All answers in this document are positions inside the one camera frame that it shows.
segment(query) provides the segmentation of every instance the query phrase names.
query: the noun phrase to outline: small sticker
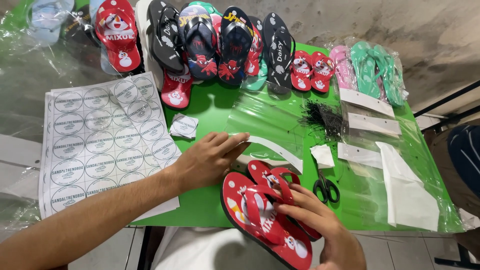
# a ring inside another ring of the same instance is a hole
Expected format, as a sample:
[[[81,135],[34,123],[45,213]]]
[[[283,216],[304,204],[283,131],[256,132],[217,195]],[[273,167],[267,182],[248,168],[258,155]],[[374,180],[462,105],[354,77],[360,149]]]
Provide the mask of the small sticker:
[[[112,115],[102,109],[93,110],[85,116],[85,126],[91,130],[104,130],[112,122]]]
[[[132,103],[138,97],[137,87],[130,81],[121,81],[113,88],[113,94],[121,103]]]
[[[120,181],[119,181],[119,186],[123,186],[126,184],[133,183],[135,181],[138,181],[140,179],[145,178],[145,176],[139,172],[130,172],[124,175]]]
[[[53,167],[50,177],[55,184],[69,185],[84,174],[84,164],[79,160],[64,160]]]
[[[85,191],[81,187],[68,185],[53,194],[50,204],[55,212],[59,212],[85,198]]]
[[[140,133],[134,127],[124,127],[115,134],[115,144],[120,148],[132,148],[140,142]]]
[[[143,95],[145,99],[151,99],[155,92],[152,81],[146,77],[140,77],[133,81],[135,86],[137,86],[138,91]]]
[[[84,118],[77,113],[62,114],[55,120],[53,128],[62,135],[72,135],[84,126]]]
[[[152,109],[146,101],[137,100],[128,106],[127,114],[130,120],[142,123],[150,119]]]
[[[82,103],[82,96],[72,91],[62,92],[55,98],[55,108],[61,112],[76,111],[81,108]]]
[[[53,154],[60,159],[71,159],[78,156],[85,148],[85,142],[76,135],[60,138],[53,145]]]
[[[87,197],[117,187],[117,183],[109,178],[98,179],[88,186]]]
[[[154,175],[155,173],[157,173],[157,172],[159,172],[159,171],[161,171],[161,170],[162,170],[162,168],[160,168],[160,167],[153,168],[153,169],[148,173],[148,176]]]
[[[152,151],[150,151],[148,147],[145,149],[145,152],[144,152],[144,160],[148,165],[152,167],[158,167],[158,161],[153,156]]]
[[[173,140],[163,138],[153,143],[152,151],[157,160],[168,160],[177,152],[177,145]]]
[[[173,121],[172,128],[176,133],[186,136],[195,131],[196,125],[191,117],[182,115]]]
[[[85,172],[93,178],[104,178],[115,168],[115,159],[109,154],[98,154],[89,159],[85,165]]]
[[[113,104],[120,105],[120,102],[119,102],[118,99],[115,97],[115,95],[113,95],[113,93],[112,93],[111,91],[108,92],[108,96],[110,97],[110,101],[111,101]]]
[[[117,168],[124,172],[136,171],[144,162],[144,155],[140,150],[137,149],[127,149],[123,150],[118,154],[117,159]]]
[[[108,93],[102,88],[92,88],[85,93],[84,103],[91,109],[101,109],[108,104]]]
[[[147,100],[150,109],[152,110],[152,117],[151,119],[159,119],[160,118],[160,106],[153,100]]]
[[[107,152],[113,146],[113,135],[107,131],[97,131],[90,134],[85,142],[87,150],[100,154]]]
[[[122,127],[132,125],[132,122],[130,121],[122,107],[118,107],[116,110],[113,111],[112,119],[115,124]]]
[[[167,162],[165,162],[165,168],[175,163],[177,159],[179,159],[179,157],[172,157],[171,159],[169,159]]]
[[[165,127],[158,120],[148,120],[140,127],[140,135],[144,140],[156,141],[165,133]]]

